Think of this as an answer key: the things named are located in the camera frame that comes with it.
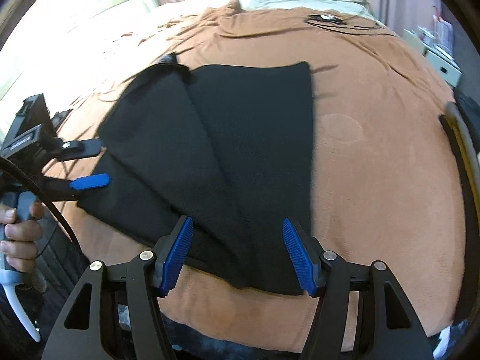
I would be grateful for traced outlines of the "person's left hand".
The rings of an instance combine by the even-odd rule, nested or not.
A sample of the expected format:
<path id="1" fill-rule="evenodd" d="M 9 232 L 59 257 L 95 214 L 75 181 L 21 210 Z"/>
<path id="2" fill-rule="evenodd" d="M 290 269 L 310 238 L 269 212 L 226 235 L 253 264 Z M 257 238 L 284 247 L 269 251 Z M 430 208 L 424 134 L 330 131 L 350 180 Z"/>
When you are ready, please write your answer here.
<path id="1" fill-rule="evenodd" d="M 33 272 L 36 265 L 38 249 L 35 242 L 43 234 L 38 220 L 44 215 L 44 206 L 39 202 L 32 203 L 29 213 L 32 219 L 17 223 L 16 209 L 1 204 L 1 224 L 5 225 L 7 238 L 1 241 L 1 252 L 12 267 L 23 273 Z"/>

